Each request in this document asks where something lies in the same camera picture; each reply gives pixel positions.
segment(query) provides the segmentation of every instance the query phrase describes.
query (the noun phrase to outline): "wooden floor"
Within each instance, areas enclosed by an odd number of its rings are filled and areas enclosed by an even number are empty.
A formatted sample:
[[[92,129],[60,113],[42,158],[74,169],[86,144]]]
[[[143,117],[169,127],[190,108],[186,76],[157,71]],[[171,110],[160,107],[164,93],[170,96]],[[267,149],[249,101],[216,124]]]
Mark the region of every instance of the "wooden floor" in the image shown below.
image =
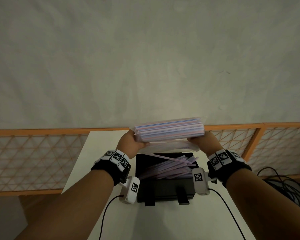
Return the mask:
[[[38,194],[19,196],[25,218],[32,223],[60,194]]]

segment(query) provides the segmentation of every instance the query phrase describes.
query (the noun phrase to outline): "forearm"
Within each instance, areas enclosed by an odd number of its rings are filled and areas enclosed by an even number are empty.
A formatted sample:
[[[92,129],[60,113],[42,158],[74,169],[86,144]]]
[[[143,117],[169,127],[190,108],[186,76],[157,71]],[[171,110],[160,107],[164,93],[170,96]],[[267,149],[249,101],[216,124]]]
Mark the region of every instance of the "forearm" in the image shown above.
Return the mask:
[[[87,239],[113,186],[113,179],[106,171],[92,170],[61,194],[16,239]]]
[[[300,207],[253,172],[236,171],[226,187],[257,240],[300,239]]]

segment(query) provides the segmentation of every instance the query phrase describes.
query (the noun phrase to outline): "white electronic device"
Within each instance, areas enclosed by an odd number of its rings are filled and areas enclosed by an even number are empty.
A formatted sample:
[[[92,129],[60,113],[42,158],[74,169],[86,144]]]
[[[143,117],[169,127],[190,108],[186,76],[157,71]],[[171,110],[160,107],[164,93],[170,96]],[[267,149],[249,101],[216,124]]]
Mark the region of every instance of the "white electronic device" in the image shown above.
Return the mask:
[[[210,178],[209,172],[205,172],[203,168],[192,169],[192,179],[194,190],[199,195],[208,195],[210,193],[208,181],[214,181],[216,178]]]
[[[129,176],[125,183],[119,183],[122,186],[119,200],[125,204],[133,204],[137,199],[137,193],[139,190],[140,180],[137,177]]]

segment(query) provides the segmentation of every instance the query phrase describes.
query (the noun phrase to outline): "black cable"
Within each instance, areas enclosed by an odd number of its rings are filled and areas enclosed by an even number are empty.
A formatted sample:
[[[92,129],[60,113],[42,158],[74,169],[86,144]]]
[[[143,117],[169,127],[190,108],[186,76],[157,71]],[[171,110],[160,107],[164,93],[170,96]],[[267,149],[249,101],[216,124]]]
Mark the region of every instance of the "black cable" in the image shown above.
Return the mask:
[[[115,198],[118,198],[118,197],[123,197],[123,195],[118,195],[118,196],[114,197],[112,200],[110,200],[110,202],[107,204],[107,207],[106,207],[105,210],[104,210],[103,218],[102,218],[102,223],[101,223],[101,229],[100,229],[99,240],[101,239],[101,233],[102,233],[102,227],[103,227],[103,220],[105,219],[105,214],[106,214],[106,211],[107,211],[107,209],[108,209],[108,206],[110,205],[110,203],[111,203]]]
[[[300,207],[300,190],[290,184],[287,184],[286,182],[293,182],[298,185],[299,188],[300,183],[288,176],[279,175],[277,171],[272,167],[265,167],[261,169],[257,173],[257,176],[259,176],[259,174],[265,169],[272,169],[275,172],[276,176],[269,176],[263,181],[265,181],[268,185],[282,193],[285,197],[287,197]]]
[[[240,229],[240,226],[238,225],[238,223],[237,223],[235,217],[233,216],[231,210],[229,209],[229,207],[228,207],[227,203],[225,202],[225,200],[223,199],[223,197],[222,197],[216,190],[214,190],[214,189],[208,188],[208,190],[212,190],[212,191],[216,192],[216,193],[220,196],[220,198],[223,200],[225,206],[228,208],[230,214],[232,215],[232,218],[233,218],[234,222],[237,224],[237,227],[238,227],[238,229],[239,229],[239,231],[240,231],[240,233],[241,233],[243,239],[246,240],[246,238],[244,237],[244,234],[242,233],[242,231],[241,231],[241,229]]]

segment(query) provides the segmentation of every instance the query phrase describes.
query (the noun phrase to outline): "metal grid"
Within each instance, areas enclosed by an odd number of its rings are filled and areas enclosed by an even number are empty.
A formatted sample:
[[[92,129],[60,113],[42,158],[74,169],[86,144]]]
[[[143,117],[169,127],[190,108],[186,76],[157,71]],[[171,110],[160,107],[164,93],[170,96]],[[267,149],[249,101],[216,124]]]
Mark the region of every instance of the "metal grid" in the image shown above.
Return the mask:
[[[87,137],[0,136],[0,192],[64,188]]]
[[[242,155],[256,129],[223,129],[211,130],[224,149]]]
[[[255,173],[272,167],[281,175],[300,174],[300,127],[266,129],[248,164]],[[266,169],[260,176],[274,174]]]

